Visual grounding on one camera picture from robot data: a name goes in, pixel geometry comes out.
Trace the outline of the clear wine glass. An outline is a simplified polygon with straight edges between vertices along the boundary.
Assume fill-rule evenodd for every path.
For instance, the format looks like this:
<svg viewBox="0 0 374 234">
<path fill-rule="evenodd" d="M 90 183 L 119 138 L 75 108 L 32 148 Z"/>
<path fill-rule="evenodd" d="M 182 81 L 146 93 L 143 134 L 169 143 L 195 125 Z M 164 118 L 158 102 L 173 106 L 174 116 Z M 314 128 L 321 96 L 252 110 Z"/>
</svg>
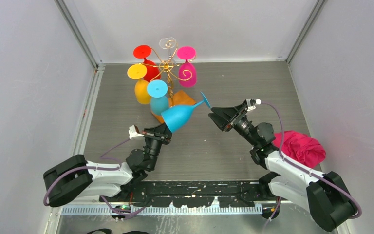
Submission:
<svg viewBox="0 0 374 234">
<path fill-rule="evenodd" d="M 175 54 L 178 50 L 177 40 L 174 37 L 162 38 L 159 41 L 159 45 L 162 49 L 168 52 L 168 61 L 177 64 L 176 61 L 174 60 Z"/>
</svg>

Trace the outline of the blue wine glass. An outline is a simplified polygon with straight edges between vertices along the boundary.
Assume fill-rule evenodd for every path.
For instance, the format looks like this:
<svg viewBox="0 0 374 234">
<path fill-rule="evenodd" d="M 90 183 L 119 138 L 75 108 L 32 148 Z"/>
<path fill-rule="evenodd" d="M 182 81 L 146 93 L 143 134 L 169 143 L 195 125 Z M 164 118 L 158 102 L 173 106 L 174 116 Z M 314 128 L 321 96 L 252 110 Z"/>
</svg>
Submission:
<svg viewBox="0 0 374 234">
<path fill-rule="evenodd" d="M 151 96 L 150 108 L 153 114 L 161 116 L 163 111 L 169 109 L 168 85 L 164 81 L 152 80 L 147 85 L 147 93 Z"/>
<path fill-rule="evenodd" d="M 182 128 L 190 120 L 194 110 L 198 106 L 205 104 L 208 108 L 211 108 L 211 104 L 205 94 L 203 92 L 200 92 L 200 94 L 203 100 L 194 105 L 178 105 L 161 113 L 164 123 L 172 133 Z"/>
</svg>

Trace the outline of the red plastic wine glass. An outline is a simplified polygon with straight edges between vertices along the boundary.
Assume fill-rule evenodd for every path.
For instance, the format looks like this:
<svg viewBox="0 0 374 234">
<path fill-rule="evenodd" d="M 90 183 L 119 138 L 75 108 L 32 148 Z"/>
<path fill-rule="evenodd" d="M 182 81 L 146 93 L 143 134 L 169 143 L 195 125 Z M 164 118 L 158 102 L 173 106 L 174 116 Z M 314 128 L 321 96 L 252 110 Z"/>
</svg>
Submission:
<svg viewBox="0 0 374 234">
<path fill-rule="evenodd" d="M 148 56 L 152 53 L 152 48 L 148 45 L 139 45 L 137 46 L 134 51 L 133 55 L 138 59 L 143 59 L 144 61 L 142 64 L 146 67 L 147 73 L 144 76 L 144 80 L 147 82 L 150 82 L 152 80 L 160 80 L 161 79 L 161 73 L 157 67 L 157 65 L 151 61 L 148 60 Z"/>
</svg>

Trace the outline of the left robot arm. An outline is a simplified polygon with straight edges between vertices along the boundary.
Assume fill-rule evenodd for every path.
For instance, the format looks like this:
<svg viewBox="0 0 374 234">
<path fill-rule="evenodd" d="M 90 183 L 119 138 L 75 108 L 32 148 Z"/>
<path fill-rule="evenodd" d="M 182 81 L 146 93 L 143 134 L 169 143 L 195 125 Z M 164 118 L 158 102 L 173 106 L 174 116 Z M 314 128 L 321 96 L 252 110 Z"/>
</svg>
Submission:
<svg viewBox="0 0 374 234">
<path fill-rule="evenodd" d="M 83 154 L 74 155 L 43 174 L 46 188 L 43 204 L 50 207 L 66 205 L 79 197 L 113 197 L 126 201 L 130 188 L 155 169 L 160 150 L 171 142 L 172 131 L 162 123 L 139 131 L 129 128 L 129 140 L 141 139 L 145 145 L 134 149 L 124 162 L 95 163 Z"/>
</svg>

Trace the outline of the pink plastic wine glass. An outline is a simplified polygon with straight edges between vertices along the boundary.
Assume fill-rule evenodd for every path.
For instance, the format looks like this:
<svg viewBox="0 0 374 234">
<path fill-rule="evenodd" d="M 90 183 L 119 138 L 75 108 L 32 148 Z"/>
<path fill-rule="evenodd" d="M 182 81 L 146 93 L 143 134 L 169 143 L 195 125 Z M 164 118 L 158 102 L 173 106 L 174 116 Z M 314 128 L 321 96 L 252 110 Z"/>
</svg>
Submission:
<svg viewBox="0 0 374 234">
<path fill-rule="evenodd" d="M 183 46 L 178 49 L 177 56 L 185 61 L 179 68 L 179 83 L 184 87 L 194 86 L 197 82 L 197 74 L 196 69 L 191 62 L 196 56 L 195 49 L 191 46 Z"/>
</svg>

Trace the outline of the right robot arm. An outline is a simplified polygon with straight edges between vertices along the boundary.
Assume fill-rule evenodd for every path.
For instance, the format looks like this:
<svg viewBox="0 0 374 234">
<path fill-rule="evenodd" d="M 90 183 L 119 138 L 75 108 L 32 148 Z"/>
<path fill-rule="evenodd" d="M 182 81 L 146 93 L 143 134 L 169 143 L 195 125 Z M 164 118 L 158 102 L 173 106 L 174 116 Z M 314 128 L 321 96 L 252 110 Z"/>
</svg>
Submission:
<svg viewBox="0 0 374 234">
<path fill-rule="evenodd" d="M 254 126 L 247 113 L 261 105 L 259 99 L 247 99 L 234 107 L 212 107 L 209 117 L 224 132 L 234 129 L 252 145 L 252 160 L 269 170 L 261 177 L 259 195 L 265 200 L 277 196 L 309 212 L 323 230 L 331 232 L 348 219 L 359 218 L 362 208 L 350 195 L 341 176 L 323 173 L 285 155 L 276 147 L 273 125 L 262 122 Z"/>
</svg>

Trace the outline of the yellow plastic wine glass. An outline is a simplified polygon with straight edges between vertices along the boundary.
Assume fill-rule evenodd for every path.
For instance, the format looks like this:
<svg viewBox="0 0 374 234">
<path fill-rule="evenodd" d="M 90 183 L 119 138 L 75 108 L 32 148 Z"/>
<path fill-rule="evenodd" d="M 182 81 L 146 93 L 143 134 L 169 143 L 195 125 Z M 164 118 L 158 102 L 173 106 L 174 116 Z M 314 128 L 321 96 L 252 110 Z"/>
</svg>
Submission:
<svg viewBox="0 0 374 234">
<path fill-rule="evenodd" d="M 149 82 L 144 80 L 146 74 L 147 68 L 142 64 L 134 64 L 127 70 L 127 76 L 130 79 L 137 80 L 134 87 L 134 93 L 137 101 L 143 105 L 150 104 L 151 99 L 151 96 L 147 92 L 147 86 Z"/>
</svg>

